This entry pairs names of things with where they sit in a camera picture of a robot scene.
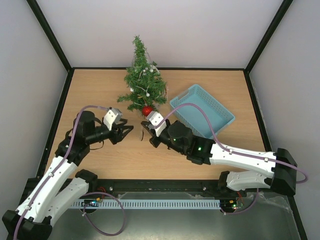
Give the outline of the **red ball ornament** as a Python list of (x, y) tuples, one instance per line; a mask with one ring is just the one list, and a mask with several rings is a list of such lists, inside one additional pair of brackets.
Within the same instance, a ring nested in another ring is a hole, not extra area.
[(145, 105), (142, 110), (141, 113), (143, 116), (147, 117), (152, 111), (153, 111), (153, 107), (149, 106), (149, 105)]

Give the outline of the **wooden heart ornament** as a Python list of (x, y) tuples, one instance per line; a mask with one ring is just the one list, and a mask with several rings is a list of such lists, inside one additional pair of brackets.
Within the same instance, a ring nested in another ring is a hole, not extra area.
[(140, 135), (140, 140), (141, 140), (141, 141), (143, 141), (144, 136), (145, 136), (145, 132), (147, 132), (147, 133), (148, 133), (148, 130), (149, 130), (149, 128), (148, 128), (149, 123), (148, 123), (147, 121), (142, 121), (142, 122), (140, 123), (140, 125), (141, 125), (141, 135)]

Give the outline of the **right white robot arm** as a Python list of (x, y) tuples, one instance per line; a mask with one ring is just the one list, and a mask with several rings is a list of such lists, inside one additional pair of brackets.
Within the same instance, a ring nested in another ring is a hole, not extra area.
[(209, 138), (196, 136), (180, 121), (164, 122), (158, 128), (150, 122), (141, 125), (150, 133), (150, 143), (157, 148), (164, 144), (197, 165), (226, 165), (242, 172), (220, 174), (218, 191), (229, 196), (234, 191), (270, 189), (275, 193), (294, 196), (297, 184), (297, 163), (288, 150), (276, 152), (250, 151), (227, 146)]

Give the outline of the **light blue plastic basket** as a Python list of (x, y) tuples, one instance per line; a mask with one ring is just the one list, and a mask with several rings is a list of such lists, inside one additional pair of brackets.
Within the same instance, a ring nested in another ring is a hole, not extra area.
[[(213, 131), (218, 135), (228, 127), (236, 117), (204, 88), (194, 84), (180, 95), (169, 101), (172, 109), (182, 104), (195, 104), (206, 114)], [(184, 106), (173, 113), (194, 135), (212, 139), (212, 131), (202, 113), (193, 106)]]

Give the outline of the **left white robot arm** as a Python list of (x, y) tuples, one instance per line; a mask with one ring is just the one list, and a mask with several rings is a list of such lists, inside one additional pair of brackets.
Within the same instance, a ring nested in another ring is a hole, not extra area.
[(42, 179), (16, 210), (4, 213), (2, 221), (9, 235), (15, 240), (46, 240), (72, 203), (87, 194), (100, 194), (98, 176), (85, 169), (78, 171), (67, 186), (64, 184), (92, 144), (121, 142), (134, 128), (127, 122), (117, 108), (108, 109), (102, 120), (91, 111), (79, 112)]

